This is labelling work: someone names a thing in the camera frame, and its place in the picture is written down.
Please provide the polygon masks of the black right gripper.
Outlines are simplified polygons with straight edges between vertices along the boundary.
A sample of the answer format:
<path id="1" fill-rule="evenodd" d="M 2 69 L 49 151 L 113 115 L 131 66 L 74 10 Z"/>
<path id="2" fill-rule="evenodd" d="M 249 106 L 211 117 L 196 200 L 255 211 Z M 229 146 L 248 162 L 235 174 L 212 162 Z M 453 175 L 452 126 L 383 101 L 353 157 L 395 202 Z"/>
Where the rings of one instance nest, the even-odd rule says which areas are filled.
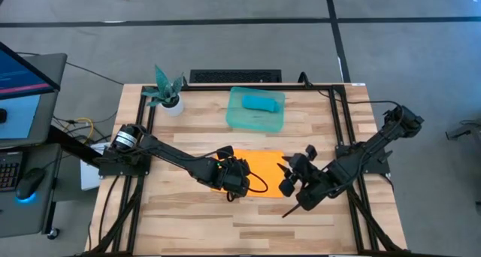
<path id="1" fill-rule="evenodd" d="M 327 175 L 314 166 L 302 153 L 293 156 L 283 156 L 288 165 L 277 163 L 284 171 L 284 179 L 280 182 L 280 191 L 285 197 L 290 197 L 295 191 L 295 184 L 300 181 L 301 188 L 296 194 L 297 204 L 291 209 L 299 207 L 304 210 L 312 210 L 328 194 Z"/>

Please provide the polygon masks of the orange microfiber towel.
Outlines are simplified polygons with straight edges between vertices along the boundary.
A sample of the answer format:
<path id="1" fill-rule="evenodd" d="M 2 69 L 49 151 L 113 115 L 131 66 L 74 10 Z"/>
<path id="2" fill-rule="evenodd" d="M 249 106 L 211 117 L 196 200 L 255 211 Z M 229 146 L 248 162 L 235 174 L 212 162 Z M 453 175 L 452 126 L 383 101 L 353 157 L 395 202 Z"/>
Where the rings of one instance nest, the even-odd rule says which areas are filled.
<path id="1" fill-rule="evenodd" d="M 284 152 L 280 150 L 234 150 L 234 156 L 245 159 L 252 171 L 248 175 L 250 190 L 248 197 L 282 198 L 278 186 L 284 179 L 283 171 L 277 163 L 285 165 Z"/>

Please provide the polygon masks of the teal microfiber towel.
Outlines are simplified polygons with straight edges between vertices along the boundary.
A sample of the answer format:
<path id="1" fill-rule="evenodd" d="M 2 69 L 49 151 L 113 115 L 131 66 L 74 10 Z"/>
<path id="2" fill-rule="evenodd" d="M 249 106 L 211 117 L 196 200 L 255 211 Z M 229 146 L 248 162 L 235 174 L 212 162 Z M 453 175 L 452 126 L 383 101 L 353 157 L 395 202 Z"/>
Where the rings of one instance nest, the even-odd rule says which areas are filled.
<path id="1" fill-rule="evenodd" d="M 242 107 L 250 110 L 261 110 L 270 113 L 277 113 L 281 109 L 280 103 L 274 98 L 257 95 L 244 95 L 241 99 Z"/>

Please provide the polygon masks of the teal translucent plastic basket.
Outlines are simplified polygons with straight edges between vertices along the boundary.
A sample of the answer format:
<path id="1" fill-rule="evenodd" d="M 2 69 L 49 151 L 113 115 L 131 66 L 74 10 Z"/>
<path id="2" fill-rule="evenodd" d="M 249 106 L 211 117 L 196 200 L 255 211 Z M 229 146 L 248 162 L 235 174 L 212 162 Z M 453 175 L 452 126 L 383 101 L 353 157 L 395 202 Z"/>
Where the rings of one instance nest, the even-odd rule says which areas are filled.
<path id="1" fill-rule="evenodd" d="M 281 109 L 277 113 L 246 109 L 241 104 L 244 95 L 274 98 L 280 103 Z M 232 128 L 277 133 L 284 126 L 285 100 L 286 96 L 283 92 L 235 86 L 230 90 L 225 120 Z"/>

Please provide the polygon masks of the white plant pot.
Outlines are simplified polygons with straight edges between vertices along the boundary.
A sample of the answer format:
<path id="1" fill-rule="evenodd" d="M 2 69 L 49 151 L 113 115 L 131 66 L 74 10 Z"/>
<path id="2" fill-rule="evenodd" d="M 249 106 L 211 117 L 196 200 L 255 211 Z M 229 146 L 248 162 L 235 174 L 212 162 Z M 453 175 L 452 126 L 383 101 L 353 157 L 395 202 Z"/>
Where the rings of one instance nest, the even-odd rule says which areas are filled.
<path id="1" fill-rule="evenodd" d="M 167 115 L 179 116 L 184 110 L 184 102 L 182 95 L 178 95 L 171 103 L 160 104 L 160 106 Z"/>

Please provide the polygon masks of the black keyboard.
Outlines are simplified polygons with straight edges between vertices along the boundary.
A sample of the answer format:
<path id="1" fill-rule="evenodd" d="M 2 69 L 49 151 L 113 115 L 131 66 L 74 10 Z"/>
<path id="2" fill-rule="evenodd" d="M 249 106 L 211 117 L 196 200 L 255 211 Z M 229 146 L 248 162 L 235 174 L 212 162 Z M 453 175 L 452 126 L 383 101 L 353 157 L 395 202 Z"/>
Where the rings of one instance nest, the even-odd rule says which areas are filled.
<path id="1" fill-rule="evenodd" d="M 23 153 L 0 153 L 0 192 L 15 190 L 22 168 Z"/>
<path id="2" fill-rule="evenodd" d="M 191 70 L 190 83 L 281 83 L 281 70 Z"/>

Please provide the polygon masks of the green snake plant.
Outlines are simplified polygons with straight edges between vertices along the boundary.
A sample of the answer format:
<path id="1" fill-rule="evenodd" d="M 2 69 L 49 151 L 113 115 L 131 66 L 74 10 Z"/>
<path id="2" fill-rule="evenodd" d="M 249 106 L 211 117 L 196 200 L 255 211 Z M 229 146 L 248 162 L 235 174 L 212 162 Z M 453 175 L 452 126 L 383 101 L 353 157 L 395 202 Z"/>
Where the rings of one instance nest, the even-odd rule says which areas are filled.
<path id="1" fill-rule="evenodd" d="M 151 97 L 149 107 L 155 107 L 161 104 L 163 107 L 172 108 L 180 101 L 180 91 L 185 83 L 184 74 L 181 73 L 172 82 L 168 79 L 165 72 L 155 65 L 156 87 L 147 87 L 142 95 Z"/>

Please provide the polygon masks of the white box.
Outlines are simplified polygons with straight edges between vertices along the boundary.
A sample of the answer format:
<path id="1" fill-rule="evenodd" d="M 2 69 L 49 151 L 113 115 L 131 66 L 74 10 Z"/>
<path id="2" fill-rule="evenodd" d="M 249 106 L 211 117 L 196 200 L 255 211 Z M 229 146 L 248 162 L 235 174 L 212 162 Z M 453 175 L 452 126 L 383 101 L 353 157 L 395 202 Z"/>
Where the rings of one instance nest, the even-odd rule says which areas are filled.
<path id="1" fill-rule="evenodd" d="M 90 147 L 96 152 L 103 154 L 104 150 L 109 147 L 108 142 L 93 144 Z M 98 169 L 80 161 L 80 188 L 82 191 L 88 191 L 90 189 L 98 188 L 100 186 L 101 178 L 98 175 Z"/>

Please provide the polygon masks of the grey chair base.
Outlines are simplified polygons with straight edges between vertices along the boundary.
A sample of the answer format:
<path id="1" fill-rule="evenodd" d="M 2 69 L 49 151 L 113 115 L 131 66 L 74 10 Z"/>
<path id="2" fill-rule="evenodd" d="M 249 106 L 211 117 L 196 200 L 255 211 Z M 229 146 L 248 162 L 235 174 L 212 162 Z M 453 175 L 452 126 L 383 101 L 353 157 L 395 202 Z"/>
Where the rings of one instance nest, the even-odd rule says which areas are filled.
<path id="1" fill-rule="evenodd" d="M 481 142 L 481 119 L 462 120 L 457 128 L 445 132 L 445 135 L 450 141 L 456 141 L 464 135 L 471 135 L 475 141 Z"/>

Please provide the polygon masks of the grey workstation cart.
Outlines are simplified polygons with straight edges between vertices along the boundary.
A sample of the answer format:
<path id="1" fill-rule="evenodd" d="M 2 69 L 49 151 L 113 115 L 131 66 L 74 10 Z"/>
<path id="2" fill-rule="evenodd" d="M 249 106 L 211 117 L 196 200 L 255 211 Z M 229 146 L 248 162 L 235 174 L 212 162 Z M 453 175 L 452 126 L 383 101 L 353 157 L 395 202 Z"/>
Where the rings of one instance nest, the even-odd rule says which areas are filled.
<path id="1" fill-rule="evenodd" d="M 62 148 L 54 138 L 59 130 L 51 125 L 57 92 L 40 96 L 29 136 L 23 140 L 0 140 L 0 154 L 23 152 L 22 173 L 45 168 L 45 176 L 31 199 L 20 201 L 15 193 L 0 192 L 0 238 L 27 234 L 53 234 L 56 202 L 53 186 L 59 170 Z"/>

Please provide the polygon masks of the black computer mouse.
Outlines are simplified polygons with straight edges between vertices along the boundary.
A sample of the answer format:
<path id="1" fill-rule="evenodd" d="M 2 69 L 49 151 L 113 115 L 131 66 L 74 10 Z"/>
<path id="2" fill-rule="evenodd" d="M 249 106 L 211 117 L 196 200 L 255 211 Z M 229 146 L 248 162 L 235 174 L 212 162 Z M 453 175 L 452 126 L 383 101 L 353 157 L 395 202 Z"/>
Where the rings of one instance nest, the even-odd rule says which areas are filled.
<path id="1" fill-rule="evenodd" d="M 16 198 L 19 201 L 30 199 L 44 179 L 46 171 L 43 168 L 33 168 L 27 171 L 16 187 Z"/>

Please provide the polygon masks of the black-framed computer screen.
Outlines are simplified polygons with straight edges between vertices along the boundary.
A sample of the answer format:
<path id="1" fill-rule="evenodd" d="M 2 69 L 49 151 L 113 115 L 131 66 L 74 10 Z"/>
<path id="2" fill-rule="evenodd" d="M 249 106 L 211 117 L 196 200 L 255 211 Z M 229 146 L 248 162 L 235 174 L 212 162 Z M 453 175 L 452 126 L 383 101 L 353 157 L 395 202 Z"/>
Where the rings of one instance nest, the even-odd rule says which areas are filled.
<path id="1" fill-rule="evenodd" d="M 0 42 L 0 100 L 59 90 L 59 84 Z"/>

